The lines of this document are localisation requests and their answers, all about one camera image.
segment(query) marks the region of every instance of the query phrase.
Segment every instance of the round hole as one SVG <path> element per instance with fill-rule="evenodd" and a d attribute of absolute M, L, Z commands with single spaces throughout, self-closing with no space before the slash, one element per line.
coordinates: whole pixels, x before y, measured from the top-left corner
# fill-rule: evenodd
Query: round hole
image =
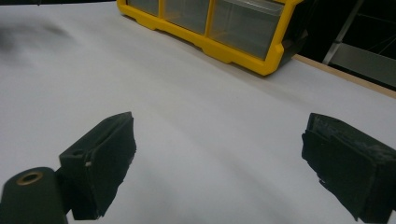
<path fill-rule="evenodd" d="M 35 183 L 37 180 L 41 179 L 42 177 L 43 177 L 43 173 L 33 171 L 26 175 L 21 176 L 21 178 L 17 180 L 17 184 L 21 186 L 30 185 Z"/>
<path fill-rule="evenodd" d="M 76 150 L 73 152 L 73 156 L 80 156 L 82 155 L 84 152 L 82 150 Z"/>

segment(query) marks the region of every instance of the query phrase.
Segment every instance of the white table surface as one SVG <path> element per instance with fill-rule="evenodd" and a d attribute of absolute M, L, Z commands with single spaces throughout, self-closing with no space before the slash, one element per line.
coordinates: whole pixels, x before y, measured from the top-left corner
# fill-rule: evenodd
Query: white table surface
<path fill-rule="evenodd" d="M 301 158 L 309 114 L 396 148 L 395 99 L 304 63 L 258 77 L 114 2 L 0 7 L 0 184 L 59 168 L 59 154 L 125 111 L 133 165 L 104 217 L 69 223 L 356 223 Z"/>

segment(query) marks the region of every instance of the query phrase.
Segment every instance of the yellow storage organizer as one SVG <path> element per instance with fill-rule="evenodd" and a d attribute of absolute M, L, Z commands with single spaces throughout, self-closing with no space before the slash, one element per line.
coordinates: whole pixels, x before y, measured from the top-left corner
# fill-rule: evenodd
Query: yellow storage organizer
<path fill-rule="evenodd" d="M 263 76 L 284 54 L 282 40 L 303 0 L 117 0 L 121 13 L 185 39 L 224 63 Z"/>

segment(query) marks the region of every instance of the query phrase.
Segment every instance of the yellow plastic frame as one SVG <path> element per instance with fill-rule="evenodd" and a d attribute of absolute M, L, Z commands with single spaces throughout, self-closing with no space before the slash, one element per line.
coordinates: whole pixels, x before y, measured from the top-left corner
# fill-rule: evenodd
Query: yellow plastic frame
<path fill-rule="evenodd" d="M 176 35 L 182 39 L 185 39 L 202 51 L 221 62 L 224 63 L 237 63 L 247 69 L 250 69 L 262 76 L 267 76 L 278 68 L 280 60 L 284 52 L 282 46 L 282 39 L 288 28 L 291 15 L 297 4 L 303 0 L 276 0 L 276 2 L 284 4 L 282 14 L 279 18 L 278 25 L 276 27 L 273 40 L 270 48 L 268 49 L 265 60 L 251 56 L 238 49 L 233 49 L 226 45 L 223 45 L 208 37 L 210 25 L 212 22 L 213 9 L 216 0 L 209 1 L 209 10 L 207 13 L 205 33 L 203 35 L 196 34 L 183 27 L 174 25 L 173 23 L 163 19 L 163 6 L 165 0 L 159 0 L 159 15 L 158 17 L 148 14 L 147 12 L 141 11 L 134 7 L 128 6 L 126 0 L 117 0 L 117 6 L 121 13 L 134 18 L 137 23 L 151 29 L 151 30 L 162 30 L 169 34 Z"/>

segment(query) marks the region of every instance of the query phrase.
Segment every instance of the table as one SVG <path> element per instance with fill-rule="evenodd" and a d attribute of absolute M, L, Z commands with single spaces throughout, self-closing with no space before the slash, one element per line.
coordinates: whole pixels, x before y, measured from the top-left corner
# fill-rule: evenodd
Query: table
<path fill-rule="evenodd" d="M 396 148 L 395 99 L 305 63 L 258 77 L 115 3 L 0 7 L 0 183 L 59 168 L 60 153 L 125 111 L 129 173 L 104 217 L 69 223 L 356 223 L 301 158 L 309 114 Z"/>

